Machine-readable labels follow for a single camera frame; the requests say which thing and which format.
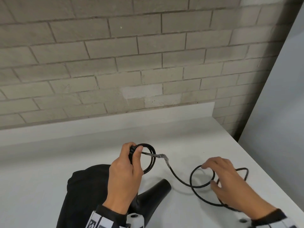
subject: beige brick wall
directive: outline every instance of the beige brick wall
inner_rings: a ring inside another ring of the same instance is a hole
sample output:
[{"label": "beige brick wall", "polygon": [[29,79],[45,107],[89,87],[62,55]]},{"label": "beige brick wall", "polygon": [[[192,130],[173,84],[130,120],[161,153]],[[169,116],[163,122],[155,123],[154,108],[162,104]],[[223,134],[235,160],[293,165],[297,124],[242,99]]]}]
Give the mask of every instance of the beige brick wall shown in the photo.
[{"label": "beige brick wall", "polygon": [[0,129],[215,101],[239,133],[303,0],[0,0]]}]

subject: power cord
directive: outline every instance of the power cord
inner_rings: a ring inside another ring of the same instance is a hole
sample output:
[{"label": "power cord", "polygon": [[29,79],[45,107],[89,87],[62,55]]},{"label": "power cord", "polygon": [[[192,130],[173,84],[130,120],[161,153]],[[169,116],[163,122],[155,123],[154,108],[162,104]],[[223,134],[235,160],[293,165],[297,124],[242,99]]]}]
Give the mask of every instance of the power cord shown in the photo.
[{"label": "power cord", "polygon": [[[131,164],[132,164],[132,156],[133,156],[133,153],[135,152],[136,148],[139,147],[139,146],[143,146],[143,147],[148,148],[148,150],[150,151],[150,153],[142,152],[142,154],[151,156],[151,162],[150,162],[148,168],[146,168],[146,169],[143,171],[144,174],[148,173],[148,172],[153,168],[153,166],[154,166],[154,164],[155,164],[156,158],[163,158],[163,159],[165,159],[166,164],[167,164],[167,166],[169,167],[170,171],[173,173],[174,177],[176,177],[176,179],[179,180],[179,181],[180,181],[182,184],[184,184],[185,186],[190,187],[190,188],[192,189],[192,191],[194,192],[194,194],[195,194],[199,199],[201,199],[201,200],[204,201],[205,203],[208,203],[209,205],[212,205],[212,206],[226,207],[226,208],[229,209],[229,210],[240,212],[240,211],[238,211],[238,210],[236,210],[236,209],[234,209],[234,208],[228,206],[227,204],[224,204],[219,198],[218,198],[218,200],[219,200],[220,204],[219,204],[219,203],[212,203],[212,202],[209,202],[209,201],[207,201],[206,199],[203,199],[200,195],[198,195],[198,193],[197,193],[194,189],[204,188],[204,187],[210,185],[210,181],[207,182],[206,184],[201,185],[201,186],[193,186],[193,185],[192,185],[192,176],[193,176],[194,172],[195,172],[198,168],[201,167],[201,165],[199,165],[198,167],[196,167],[196,168],[192,171],[192,173],[190,174],[190,180],[189,180],[190,184],[187,184],[187,183],[185,183],[183,180],[181,180],[181,179],[174,173],[173,169],[172,169],[171,166],[169,165],[169,159],[167,158],[166,155],[164,155],[164,154],[156,154],[154,147],[151,146],[151,145],[149,145],[149,144],[145,144],[145,143],[138,144],[138,145],[136,145],[136,146],[131,146],[131,147],[130,147],[129,159],[130,159]],[[246,170],[246,175],[245,175],[245,177],[244,177],[244,180],[246,181],[247,178],[248,178],[248,175],[249,175],[249,170],[248,170],[247,168],[238,168],[238,169],[236,169],[236,171],[241,171],[241,170]],[[215,179],[215,172],[214,172],[213,170],[212,170],[212,172],[213,172],[213,176],[212,176],[211,180],[214,180],[214,179]]]}]

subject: person's right hand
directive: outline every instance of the person's right hand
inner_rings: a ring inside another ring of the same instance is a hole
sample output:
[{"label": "person's right hand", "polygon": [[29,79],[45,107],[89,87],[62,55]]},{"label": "person's right hand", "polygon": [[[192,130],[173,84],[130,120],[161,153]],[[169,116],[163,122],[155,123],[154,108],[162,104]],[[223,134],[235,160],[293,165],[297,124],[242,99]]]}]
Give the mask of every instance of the person's right hand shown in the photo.
[{"label": "person's right hand", "polygon": [[251,219],[263,218],[276,210],[239,176],[230,160],[212,157],[202,165],[202,168],[211,168],[216,172],[221,187],[212,180],[211,189],[228,206],[244,212]]}]

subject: white paint patch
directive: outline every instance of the white paint patch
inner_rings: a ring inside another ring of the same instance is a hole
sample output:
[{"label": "white paint patch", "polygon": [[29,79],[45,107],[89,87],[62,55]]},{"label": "white paint patch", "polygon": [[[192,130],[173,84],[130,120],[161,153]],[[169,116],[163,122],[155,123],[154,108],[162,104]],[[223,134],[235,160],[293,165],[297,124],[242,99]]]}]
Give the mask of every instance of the white paint patch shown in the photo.
[{"label": "white paint patch", "polygon": [[145,85],[145,86],[127,86],[120,88],[120,91],[125,99],[154,97],[163,94],[163,85]]},{"label": "white paint patch", "polygon": [[165,105],[180,104],[181,94],[160,95],[151,98],[145,98],[145,107],[158,107]]},{"label": "white paint patch", "polygon": [[261,5],[261,4],[273,4],[283,2],[284,0],[242,0],[241,6],[246,5]]}]

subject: gray wall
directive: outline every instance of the gray wall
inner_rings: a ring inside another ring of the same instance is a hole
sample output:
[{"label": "gray wall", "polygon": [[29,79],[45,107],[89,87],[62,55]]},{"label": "gray wall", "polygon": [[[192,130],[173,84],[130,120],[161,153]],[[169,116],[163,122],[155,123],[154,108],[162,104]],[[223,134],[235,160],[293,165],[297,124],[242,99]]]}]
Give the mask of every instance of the gray wall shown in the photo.
[{"label": "gray wall", "polygon": [[239,144],[304,209],[304,7]]},{"label": "gray wall", "polygon": [[302,0],[0,0],[0,129],[215,101],[243,128]]}]

